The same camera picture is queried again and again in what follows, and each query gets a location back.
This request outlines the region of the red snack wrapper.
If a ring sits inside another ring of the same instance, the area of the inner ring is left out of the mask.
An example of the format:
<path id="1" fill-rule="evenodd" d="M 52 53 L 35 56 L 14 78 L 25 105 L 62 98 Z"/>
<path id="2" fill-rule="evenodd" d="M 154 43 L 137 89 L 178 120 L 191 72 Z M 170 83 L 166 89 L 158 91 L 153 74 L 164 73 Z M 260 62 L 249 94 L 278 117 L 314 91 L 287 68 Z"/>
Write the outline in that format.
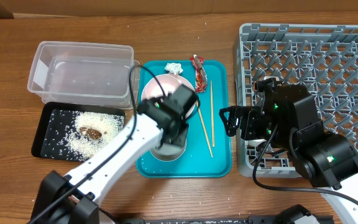
<path id="1" fill-rule="evenodd" d="M 191 63 L 195 68 L 195 92 L 205 92 L 208 86 L 208 77 L 204 69 L 204 58 L 194 54 L 191 58 Z"/>

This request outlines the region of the rice and food leftovers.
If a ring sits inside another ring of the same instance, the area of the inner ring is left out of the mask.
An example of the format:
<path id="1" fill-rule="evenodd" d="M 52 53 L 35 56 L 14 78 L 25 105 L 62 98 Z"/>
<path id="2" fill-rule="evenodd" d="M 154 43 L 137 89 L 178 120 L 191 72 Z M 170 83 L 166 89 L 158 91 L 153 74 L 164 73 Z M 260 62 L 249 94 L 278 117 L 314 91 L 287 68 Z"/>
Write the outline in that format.
<path id="1" fill-rule="evenodd" d="M 84 162 L 122 130 L 125 116 L 54 109 L 42 141 L 40 156 Z"/>

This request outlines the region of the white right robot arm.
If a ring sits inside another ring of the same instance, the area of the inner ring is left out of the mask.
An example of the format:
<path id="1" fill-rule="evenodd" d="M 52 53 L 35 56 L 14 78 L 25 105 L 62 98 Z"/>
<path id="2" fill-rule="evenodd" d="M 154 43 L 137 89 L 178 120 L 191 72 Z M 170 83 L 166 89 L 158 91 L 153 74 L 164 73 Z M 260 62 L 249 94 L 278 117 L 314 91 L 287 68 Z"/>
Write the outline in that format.
<path id="1" fill-rule="evenodd" d="M 343 135 L 325 131 L 314 97 L 304 85 L 258 83 L 260 106 L 230 106 L 219 116 L 226 134 L 245 141 L 261 140 L 252 170 L 255 184 L 267 190 L 318 193 L 343 223 L 358 223 L 358 152 Z M 257 169 L 268 147 L 278 147 L 296 172 L 311 186 L 279 187 L 257 180 Z"/>

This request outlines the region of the grey bowl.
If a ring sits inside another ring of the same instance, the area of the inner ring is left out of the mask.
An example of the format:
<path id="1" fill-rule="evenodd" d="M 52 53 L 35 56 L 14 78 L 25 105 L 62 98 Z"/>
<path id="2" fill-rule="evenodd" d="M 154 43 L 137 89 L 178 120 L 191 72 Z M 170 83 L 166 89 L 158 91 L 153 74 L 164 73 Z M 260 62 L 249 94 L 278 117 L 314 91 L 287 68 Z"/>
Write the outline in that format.
<path id="1" fill-rule="evenodd" d="M 154 156 L 154 158 L 163 161 L 170 162 L 178 159 L 184 153 L 186 149 L 186 144 L 181 146 L 176 146 L 173 144 L 163 144 L 159 148 L 154 148 L 150 150 L 150 153 Z"/>

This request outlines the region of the white napkin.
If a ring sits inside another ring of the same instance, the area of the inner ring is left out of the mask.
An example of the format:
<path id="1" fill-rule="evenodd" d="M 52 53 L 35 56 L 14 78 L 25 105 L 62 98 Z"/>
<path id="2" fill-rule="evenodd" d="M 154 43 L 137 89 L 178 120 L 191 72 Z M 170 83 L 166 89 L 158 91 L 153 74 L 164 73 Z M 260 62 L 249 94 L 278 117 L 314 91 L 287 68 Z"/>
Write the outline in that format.
<path id="1" fill-rule="evenodd" d="M 165 70 L 174 75 L 180 75 L 183 72 L 180 63 L 167 63 Z"/>

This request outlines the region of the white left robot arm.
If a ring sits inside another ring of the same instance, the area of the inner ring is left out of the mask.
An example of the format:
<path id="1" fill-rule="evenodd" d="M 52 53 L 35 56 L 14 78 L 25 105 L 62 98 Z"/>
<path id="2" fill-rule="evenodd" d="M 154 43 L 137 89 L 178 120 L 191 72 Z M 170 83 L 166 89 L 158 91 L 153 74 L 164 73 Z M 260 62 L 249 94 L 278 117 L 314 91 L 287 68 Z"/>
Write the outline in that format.
<path id="1" fill-rule="evenodd" d="M 51 171 L 41 182 L 31 223 L 113 223 L 100 210 L 111 187 L 152 149 L 185 143 L 187 114 L 198 100 L 161 96 L 144 100 L 124 129 L 95 156 L 64 176 Z"/>

